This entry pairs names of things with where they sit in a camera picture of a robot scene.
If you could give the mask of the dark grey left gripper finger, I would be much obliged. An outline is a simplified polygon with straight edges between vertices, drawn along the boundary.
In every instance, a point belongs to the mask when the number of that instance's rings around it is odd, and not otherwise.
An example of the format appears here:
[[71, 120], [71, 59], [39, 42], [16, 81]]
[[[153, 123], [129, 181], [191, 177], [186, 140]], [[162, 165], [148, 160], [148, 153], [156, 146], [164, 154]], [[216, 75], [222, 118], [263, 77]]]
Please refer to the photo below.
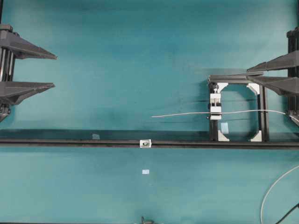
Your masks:
[[18, 59], [41, 58], [56, 60], [57, 56], [18, 36], [8, 36], [0, 40], [0, 45], [12, 51]]
[[1, 82], [0, 101], [8, 105], [19, 105], [23, 100], [54, 87], [53, 83]]

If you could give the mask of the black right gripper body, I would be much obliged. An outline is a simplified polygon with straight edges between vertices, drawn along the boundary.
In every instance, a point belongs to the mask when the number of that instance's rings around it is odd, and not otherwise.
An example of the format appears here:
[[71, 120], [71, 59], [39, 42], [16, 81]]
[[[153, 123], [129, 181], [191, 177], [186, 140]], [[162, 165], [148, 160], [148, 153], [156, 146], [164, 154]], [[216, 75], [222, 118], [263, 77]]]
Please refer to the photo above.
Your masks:
[[[288, 38], [288, 53], [299, 50], [299, 30], [291, 30], [286, 34]], [[299, 77], [299, 67], [288, 69], [288, 77]], [[299, 97], [288, 97], [288, 114], [291, 120], [299, 125]]]

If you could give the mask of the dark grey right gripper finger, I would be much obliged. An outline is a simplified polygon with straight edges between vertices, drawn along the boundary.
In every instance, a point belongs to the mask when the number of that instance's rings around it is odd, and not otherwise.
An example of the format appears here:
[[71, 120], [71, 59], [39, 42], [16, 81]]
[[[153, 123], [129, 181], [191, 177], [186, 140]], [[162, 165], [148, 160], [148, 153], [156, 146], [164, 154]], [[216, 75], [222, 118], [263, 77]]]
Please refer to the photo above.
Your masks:
[[248, 80], [262, 85], [280, 96], [298, 96], [299, 78], [298, 77], [264, 77], [248, 76]]
[[260, 63], [254, 67], [247, 69], [247, 72], [270, 71], [270, 70], [284, 70], [299, 65], [299, 51], [293, 51], [286, 55], [279, 56], [268, 62]]

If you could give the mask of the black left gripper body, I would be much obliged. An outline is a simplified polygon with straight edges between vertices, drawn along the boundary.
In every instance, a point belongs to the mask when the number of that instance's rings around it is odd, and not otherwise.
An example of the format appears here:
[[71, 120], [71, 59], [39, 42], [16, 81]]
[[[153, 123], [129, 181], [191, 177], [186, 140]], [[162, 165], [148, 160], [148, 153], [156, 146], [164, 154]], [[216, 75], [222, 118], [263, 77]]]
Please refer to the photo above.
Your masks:
[[[13, 80], [15, 55], [6, 47], [0, 47], [0, 81], [8, 82]], [[0, 121], [3, 121], [10, 114], [10, 105], [0, 100]]]

